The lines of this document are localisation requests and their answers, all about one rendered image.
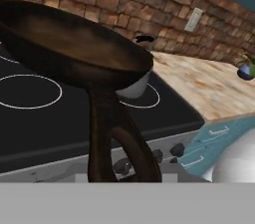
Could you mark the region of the white round object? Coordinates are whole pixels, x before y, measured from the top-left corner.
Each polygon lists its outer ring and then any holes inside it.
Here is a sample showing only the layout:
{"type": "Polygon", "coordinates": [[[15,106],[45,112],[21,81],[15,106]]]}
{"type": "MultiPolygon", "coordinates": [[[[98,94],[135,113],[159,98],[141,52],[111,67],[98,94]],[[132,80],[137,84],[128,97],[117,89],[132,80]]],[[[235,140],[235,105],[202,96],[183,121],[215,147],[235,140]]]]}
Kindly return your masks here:
{"type": "Polygon", "coordinates": [[[202,177],[214,183],[255,183],[255,128],[228,146],[202,177]]]}

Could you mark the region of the dark brown frying pan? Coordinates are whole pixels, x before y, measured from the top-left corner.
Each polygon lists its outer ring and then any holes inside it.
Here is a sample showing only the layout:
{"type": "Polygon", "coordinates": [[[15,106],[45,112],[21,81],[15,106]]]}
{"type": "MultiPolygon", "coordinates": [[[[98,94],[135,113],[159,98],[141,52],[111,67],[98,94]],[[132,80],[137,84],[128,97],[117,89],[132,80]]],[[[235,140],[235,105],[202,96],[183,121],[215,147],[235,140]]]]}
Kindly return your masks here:
{"type": "Polygon", "coordinates": [[[90,98],[91,182],[116,182],[111,140],[123,147],[137,182],[159,182],[161,172],[117,91],[135,84],[144,92],[153,55],[84,17],[23,0],[0,0],[0,40],[27,69],[83,88],[90,98]]]}

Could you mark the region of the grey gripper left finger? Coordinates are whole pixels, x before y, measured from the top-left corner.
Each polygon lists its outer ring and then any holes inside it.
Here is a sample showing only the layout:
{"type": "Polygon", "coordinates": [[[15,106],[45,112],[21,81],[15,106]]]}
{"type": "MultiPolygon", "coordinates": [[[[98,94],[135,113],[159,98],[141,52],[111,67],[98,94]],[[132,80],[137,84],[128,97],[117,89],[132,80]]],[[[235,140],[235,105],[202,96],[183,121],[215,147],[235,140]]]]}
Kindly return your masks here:
{"type": "Polygon", "coordinates": [[[83,182],[83,183],[88,182],[88,175],[87,174],[76,174],[75,178],[76,178],[77,182],[83,182]]]}

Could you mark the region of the grey wall outlet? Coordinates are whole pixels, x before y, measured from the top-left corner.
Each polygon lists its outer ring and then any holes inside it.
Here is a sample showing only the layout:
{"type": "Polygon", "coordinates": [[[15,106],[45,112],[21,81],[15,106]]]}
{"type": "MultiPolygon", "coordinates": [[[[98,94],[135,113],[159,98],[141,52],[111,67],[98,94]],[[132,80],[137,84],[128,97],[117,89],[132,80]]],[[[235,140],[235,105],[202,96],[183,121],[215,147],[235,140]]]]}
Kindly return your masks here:
{"type": "Polygon", "coordinates": [[[185,25],[184,30],[187,32],[193,32],[197,23],[199,22],[201,16],[203,14],[203,11],[199,8],[195,8],[192,13],[191,16],[188,19],[188,22],[185,25]]]}

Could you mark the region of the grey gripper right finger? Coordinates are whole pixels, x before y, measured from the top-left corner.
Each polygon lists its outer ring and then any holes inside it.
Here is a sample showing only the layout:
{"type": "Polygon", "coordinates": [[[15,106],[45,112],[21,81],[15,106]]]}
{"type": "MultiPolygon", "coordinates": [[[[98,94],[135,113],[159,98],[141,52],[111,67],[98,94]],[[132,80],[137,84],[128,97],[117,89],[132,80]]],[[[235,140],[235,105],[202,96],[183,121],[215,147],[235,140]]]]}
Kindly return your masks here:
{"type": "Polygon", "coordinates": [[[162,176],[163,183],[175,183],[177,181],[177,175],[175,173],[165,173],[162,176]]]}

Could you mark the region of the black glass stove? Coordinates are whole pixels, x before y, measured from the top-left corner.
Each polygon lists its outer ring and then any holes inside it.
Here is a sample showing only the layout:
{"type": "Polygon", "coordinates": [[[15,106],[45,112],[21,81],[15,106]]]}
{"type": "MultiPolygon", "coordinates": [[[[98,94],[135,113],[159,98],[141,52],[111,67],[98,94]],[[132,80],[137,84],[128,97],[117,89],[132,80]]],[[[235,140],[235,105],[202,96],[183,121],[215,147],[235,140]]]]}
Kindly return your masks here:
{"type": "MultiPolygon", "coordinates": [[[[161,169],[176,144],[187,147],[202,116],[158,75],[143,95],[120,98],[161,169]]],[[[87,174],[90,101],[82,89],[32,74],[0,43],[0,182],[77,182],[87,174]]]]}

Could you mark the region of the teal drawer front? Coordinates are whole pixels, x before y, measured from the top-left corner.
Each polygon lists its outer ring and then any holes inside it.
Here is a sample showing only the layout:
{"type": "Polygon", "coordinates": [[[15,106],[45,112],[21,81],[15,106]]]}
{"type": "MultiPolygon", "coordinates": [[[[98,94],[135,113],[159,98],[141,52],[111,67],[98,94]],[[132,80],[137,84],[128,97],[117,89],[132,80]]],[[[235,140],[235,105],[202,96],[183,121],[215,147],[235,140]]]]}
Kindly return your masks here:
{"type": "Polygon", "coordinates": [[[216,160],[221,155],[221,153],[235,140],[232,140],[224,144],[216,143],[196,146],[192,146],[190,144],[185,149],[184,155],[182,157],[179,157],[177,160],[180,164],[181,163],[186,164],[197,160],[200,157],[200,155],[202,155],[204,157],[202,161],[192,166],[184,168],[190,174],[202,176],[211,166],[215,164],[216,160]]]}
{"type": "Polygon", "coordinates": [[[246,116],[228,121],[221,121],[205,125],[192,140],[191,145],[224,144],[238,138],[245,131],[255,127],[255,116],[246,116]],[[210,135],[209,130],[217,131],[229,127],[229,131],[217,135],[210,135]]]}

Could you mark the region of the green plant in blue pot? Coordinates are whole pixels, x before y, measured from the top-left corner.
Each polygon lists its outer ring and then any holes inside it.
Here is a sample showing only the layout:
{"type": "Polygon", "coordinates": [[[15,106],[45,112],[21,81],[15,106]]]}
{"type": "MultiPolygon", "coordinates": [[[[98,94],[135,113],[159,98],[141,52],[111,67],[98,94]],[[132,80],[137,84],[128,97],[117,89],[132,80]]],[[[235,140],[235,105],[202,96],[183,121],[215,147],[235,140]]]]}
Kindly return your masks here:
{"type": "Polygon", "coordinates": [[[240,57],[242,60],[238,62],[240,67],[237,70],[237,76],[244,81],[255,79],[255,57],[248,53],[242,53],[240,57]]]}

